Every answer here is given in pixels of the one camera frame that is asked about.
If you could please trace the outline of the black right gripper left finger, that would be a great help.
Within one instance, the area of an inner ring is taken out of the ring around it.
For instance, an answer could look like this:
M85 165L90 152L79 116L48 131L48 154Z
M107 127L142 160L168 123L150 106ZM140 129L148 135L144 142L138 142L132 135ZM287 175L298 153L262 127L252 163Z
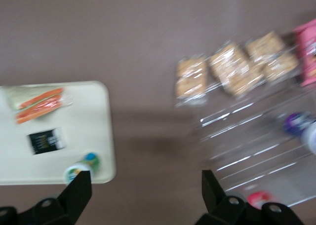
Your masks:
M56 198L49 197L27 211L0 208L2 225L74 225L92 197L91 175L81 171Z

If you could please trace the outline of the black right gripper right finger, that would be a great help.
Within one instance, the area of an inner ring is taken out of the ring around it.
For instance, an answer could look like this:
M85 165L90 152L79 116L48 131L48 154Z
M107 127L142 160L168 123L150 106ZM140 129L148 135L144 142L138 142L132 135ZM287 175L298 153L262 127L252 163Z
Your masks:
M201 175L202 197L207 208L197 225L302 225L286 205L268 202L257 209L238 196L226 195L211 170Z

